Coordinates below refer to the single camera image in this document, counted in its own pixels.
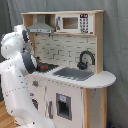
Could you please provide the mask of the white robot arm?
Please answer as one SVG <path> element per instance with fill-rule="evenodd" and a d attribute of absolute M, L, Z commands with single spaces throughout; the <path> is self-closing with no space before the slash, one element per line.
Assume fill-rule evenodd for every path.
<path fill-rule="evenodd" d="M 21 24 L 5 34 L 1 40 L 1 54 L 5 61 L 0 63 L 2 93 L 7 112 L 21 118 L 23 125 L 17 128 L 56 128 L 50 118 L 44 117 L 34 107 L 24 77 L 37 68 L 31 51 L 32 43 L 26 27 Z"/>

